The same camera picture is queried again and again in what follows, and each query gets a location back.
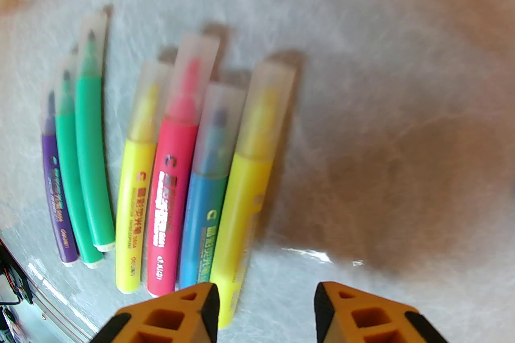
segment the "blue marker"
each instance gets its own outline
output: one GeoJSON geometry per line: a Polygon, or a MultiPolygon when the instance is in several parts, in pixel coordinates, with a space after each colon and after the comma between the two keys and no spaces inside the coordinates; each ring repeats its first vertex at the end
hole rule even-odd
{"type": "Polygon", "coordinates": [[[245,91],[208,85],[186,203],[179,288],[208,282],[245,91]]]}

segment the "translucent marker cap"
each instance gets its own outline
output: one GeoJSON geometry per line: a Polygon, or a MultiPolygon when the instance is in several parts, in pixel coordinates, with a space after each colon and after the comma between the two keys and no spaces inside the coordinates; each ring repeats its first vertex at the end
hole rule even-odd
{"type": "Polygon", "coordinates": [[[53,81],[48,81],[43,86],[41,96],[40,113],[41,134],[45,136],[56,133],[56,95],[54,93],[53,81]]]}
{"type": "Polygon", "coordinates": [[[137,143],[156,143],[163,118],[165,89],[173,66],[144,62],[141,69],[127,138],[137,143]]]}
{"type": "Polygon", "coordinates": [[[199,123],[219,44],[219,39],[209,36],[184,36],[166,100],[167,118],[180,123],[199,123]]]}
{"type": "Polygon", "coordinates": [[[278,62],[256,66],[237,142],[237,152],[255,160],[273,160],[288,106],[295,70],[278,62]]]}
{"type": "Polygon", "coordinates": [[[244,102],[243,89],[210,82],[193,156],[196,174],[211,178],[229,174],[244,102]]]}
{"type": "Polygon", "coordinates": [[[72,53],[57,62],[55,77],[56,115],[75,113],[75,76],[77,53],[72,53]]]}
{"type": "Polygon", "coordinates": [[[83,19],[79,33],[78,77],[102,75],[107,22],[107,14],[103,11],[83,19]]]}

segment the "highlighter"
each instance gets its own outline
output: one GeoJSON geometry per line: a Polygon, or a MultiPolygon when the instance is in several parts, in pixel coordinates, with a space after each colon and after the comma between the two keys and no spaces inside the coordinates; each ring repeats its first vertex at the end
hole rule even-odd
{"type": "Polygon", "coordinates": [[[45,176],[46,200],[50,211],[52,230],[57,242],[61,262],[66,267],[79,259],[72,223],[64,198],[56,137],[56,104],[52,86],[45,87],[41,110],[41,143],[43,151],[43,172],[45,176]]]}
{"type": "Polygon", "coordinates": [[[234,315],[294,76],[291,67],[264,62],[250,80],[211,268],[220,293],[219,328],[234,315]]]}
{"type": "Polygon", "coordinates": [[[208,85],[184,216],[179,288],[208,282],[245,91],[208,85]]]}
{"type": "Polygon", "coordinates": [[[102,252],[114,249],[102,132],[102,74],[107,14],[84,19],[79,39],[75,126],[80,183],[91,237],[102,252]]]}
{"type": "Polygon", "coordinates": [[[57,148],[64,194],[80,256],[86,266],[94,269],[100,265],[103,255],[93,245],[80,185],[75,135],[76,68],[76,54],[71,54],[58,64],[55,86],[57,148]]]}
{"type": "Polygon", "coordinates": [[[184,206],[202,102],[219,40],[186,35],[171,76],[159,132],[148,210],[147,288],[175,291],[184,206]]]}
{"type": "Polygon", "coordinates": [[[125,294],[140,287],[147,198],[170,70],[144,63],[132,104],[116,210],[116,287],[125,294]]]}

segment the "pink marker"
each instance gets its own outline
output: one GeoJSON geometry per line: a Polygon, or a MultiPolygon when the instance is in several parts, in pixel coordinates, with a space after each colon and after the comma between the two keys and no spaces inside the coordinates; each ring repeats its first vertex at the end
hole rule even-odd
{"type": "Polygon", "coordinates": [[[184,36],[171,76],[147,220],[147,288],[154,297],[175,291],[195,139],[218,46],[211,37],[184,36]]]}

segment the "white surface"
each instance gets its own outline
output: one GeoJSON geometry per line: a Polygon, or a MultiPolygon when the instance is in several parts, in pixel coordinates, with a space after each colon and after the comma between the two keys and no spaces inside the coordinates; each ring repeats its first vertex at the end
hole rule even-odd
{"type": "Polygon", "coordinates": [[[210,21],[231,29],[226,75],[278,51],[305,56],[221,343],[313,343],[322,280],[416,306],[450,343],[513,339],[515,0],[4,0],[1,237],[59,310],[92,334],[149,297],[117,292],[114,253],[94,272],[59,264],[44,200],[41,83],[105,4],[113,204],[143,60],[210,21]]]}

